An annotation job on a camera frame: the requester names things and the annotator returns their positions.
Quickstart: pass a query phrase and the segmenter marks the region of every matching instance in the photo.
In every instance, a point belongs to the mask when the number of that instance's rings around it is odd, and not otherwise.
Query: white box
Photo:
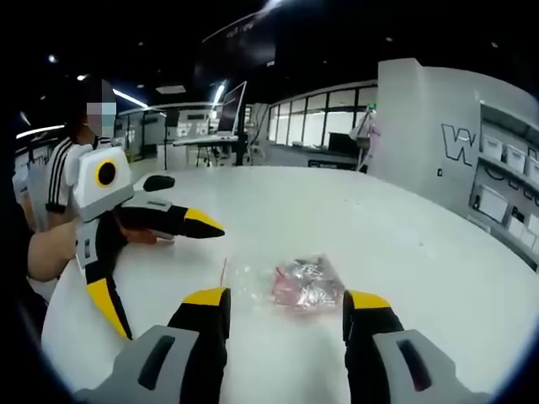
[[[509,220],[509,228],[507,230],[511,235],[520,240],[520,236],[522,236],[522,231],[524,230],[524,223],[511,216]]]
[[[531,250],[539,257],[539,237],[536,238],[536,242]]]
[[[479,211],[492,217],[498,223],[501,223],[509,205],[507,200],[496,191],[489,187],[481,186],[479,190]]]
[[[504,151],[504,144],[498,139],[494,139],[488,135],[483,135],[481,138],[481,150],[486,156],[501,161],[502,153]]]
[[[530,215],[530,218],[528,219],[528,229],[539,237],[539,217]]]
[[[523,174],[524,166],[526,165],[526,154],[516,147],[507,145],[507,158],[505,162],[515,171]]]
[[[520,241],[525,246],[532,248],[533,243],[536,242],[536,235],[524,227],[524,230],[522,230],[522,236],[520,236]]]
[[[539,162],[535,158],[528,156],[528,168],[526,171],[526,175],[531,181],[539,184]]]

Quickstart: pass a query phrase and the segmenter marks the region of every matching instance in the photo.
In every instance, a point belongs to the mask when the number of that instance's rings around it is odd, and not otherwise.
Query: computer monitor
[[[328,150],[351,157],[358,157],[360,149],[355,142],[345,133],[329,132]]]
[[[217,134],[219,136],[234,135],[246,85],[247,82],[242,82],[239,86],[225,95],[225,98],[222,101],[221,118],[219,119],[219,125],[217,126]]]

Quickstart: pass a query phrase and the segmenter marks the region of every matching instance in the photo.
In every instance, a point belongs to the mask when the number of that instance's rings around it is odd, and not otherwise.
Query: white round table
[[[539,276],[473,224],[403,189],[346,171],[220,167],[170,173],[157,191],[204,210],[224,237],[128,245],[115,270],[134,336],[166,325],[182,299],[232,288],[221,402],[350,402],[341,313],[293,316],[254,296],[275,265],[325,253],[348,289],[378,294],[407,329],[456,363],[472,391],[493,393],[526,354],[539,321]],[[43,349],[68,388],[94,388],[128,342],[88,297],[70,262],[52,296]]]

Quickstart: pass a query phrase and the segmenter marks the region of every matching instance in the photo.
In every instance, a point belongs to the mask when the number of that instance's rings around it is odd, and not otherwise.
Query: red wire
[[[223,264],[222,266],[222,271],[221,271],[221,282],[219,283],[219,286],[222,287],[222,279],[223,277],[225,276],[225,268],[227,267],[227,257],[225,257],[225,263]]]

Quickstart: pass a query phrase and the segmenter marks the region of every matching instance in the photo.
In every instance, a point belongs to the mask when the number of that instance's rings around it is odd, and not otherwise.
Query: clear plastic bag
[[[272,295],[276,305],[324,310],[339,305],[343,293],[343,283],[324,255],[297,258],[275,269]]]
[[[296,258],[275,265],[275,259],[256,256],[227,258],[221,285],[231,288],[235,310],[297,312],[325,311],[339,306],[344,286],[325,255]]]

